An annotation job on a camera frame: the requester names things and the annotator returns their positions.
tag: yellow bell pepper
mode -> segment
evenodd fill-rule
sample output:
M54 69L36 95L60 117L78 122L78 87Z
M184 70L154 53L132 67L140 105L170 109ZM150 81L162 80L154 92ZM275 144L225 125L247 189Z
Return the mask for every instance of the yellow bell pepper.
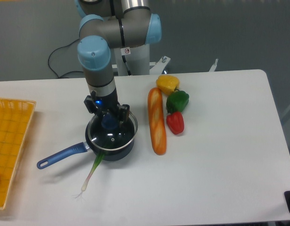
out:
M156 85L163 93L170 95L178 88L179 80L172 75L160 75L156 80Z

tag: orange object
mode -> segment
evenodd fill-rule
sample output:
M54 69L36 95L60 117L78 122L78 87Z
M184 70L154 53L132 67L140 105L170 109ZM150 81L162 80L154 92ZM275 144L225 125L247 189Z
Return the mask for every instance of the orange object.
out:
M6 206L35 101L0 98L0 210Z
M148 115L152 148L158 155L166 153L167 136L164 122L163 97L159 88L148 94Z

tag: blue led light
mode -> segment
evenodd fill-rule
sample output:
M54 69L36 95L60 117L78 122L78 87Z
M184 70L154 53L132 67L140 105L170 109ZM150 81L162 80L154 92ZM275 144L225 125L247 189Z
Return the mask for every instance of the blue led light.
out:
M102 101L101 100L96 100L96 104L97 105L102 105Z

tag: gray wall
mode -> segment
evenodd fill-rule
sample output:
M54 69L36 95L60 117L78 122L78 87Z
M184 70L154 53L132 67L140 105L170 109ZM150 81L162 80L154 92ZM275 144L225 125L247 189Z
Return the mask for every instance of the gray wall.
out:
M0 81L53 79L51 51L78 38L73 0L0 2ZM264 70L279 115L290 103L290 0L151 0L163 38L151 61L171 57L170 73ZM81 70L76 44L51 59L57 73ZM290 149L290 120L283 126Z

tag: blue pan handle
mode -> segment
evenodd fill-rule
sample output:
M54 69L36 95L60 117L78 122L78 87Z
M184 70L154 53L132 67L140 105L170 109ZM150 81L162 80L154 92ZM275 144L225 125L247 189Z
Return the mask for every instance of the blue pan handle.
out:
M44 169L62 159L67 158L68 156L71 156L73 154L78 154L78 153L84 153L87 152L88 149L85 147L85 144L83 142L78 143L76 145L73 145L71 147L68 147L58 153L55 153L45 159L42 159L37 163L37 168L38 169Z

